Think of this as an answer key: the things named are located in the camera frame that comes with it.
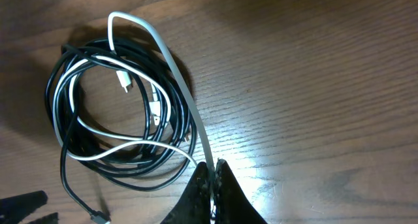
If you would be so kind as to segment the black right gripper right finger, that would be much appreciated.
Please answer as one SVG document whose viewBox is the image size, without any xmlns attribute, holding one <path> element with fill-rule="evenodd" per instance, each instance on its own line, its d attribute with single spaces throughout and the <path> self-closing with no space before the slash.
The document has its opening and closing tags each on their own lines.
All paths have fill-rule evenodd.
<svg viewBox="0 0 418 224">
<path fill-rule="evenodd" d="M 220 159 L 216 165 L 214 201 L 215 224 L 266 224 L 246 198 L 224 159 Z"/>
</svg>

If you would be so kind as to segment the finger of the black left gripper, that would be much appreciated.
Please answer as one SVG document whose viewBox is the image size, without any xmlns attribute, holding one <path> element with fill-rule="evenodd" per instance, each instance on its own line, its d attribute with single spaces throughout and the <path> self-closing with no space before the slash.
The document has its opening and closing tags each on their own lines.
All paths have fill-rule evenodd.
<svg viewBox="0 0 418 224">
<path fill-rule="evenodd" d="M 1 224 L 17 224 L 45 205 L 48 196 L 44 191 L 35 191 L 1 199 Z"/>
<path fill-rule="evenodd" d="M 59 214 L 57 212 L 40 217 L 28 224 L 58 224 Z"/>
</svg>

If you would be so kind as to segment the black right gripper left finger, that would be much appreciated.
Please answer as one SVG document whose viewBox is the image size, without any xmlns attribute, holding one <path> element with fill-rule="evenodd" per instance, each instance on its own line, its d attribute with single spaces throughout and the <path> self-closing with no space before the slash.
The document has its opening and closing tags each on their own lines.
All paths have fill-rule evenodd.
<svg viewBox="0 0 418 224">
<path fill-rule="evenodd" d="M 161 224 L 210 224 L 210 190 L 208 168 L 200 162 L 179 201 Z"/>
</svg>

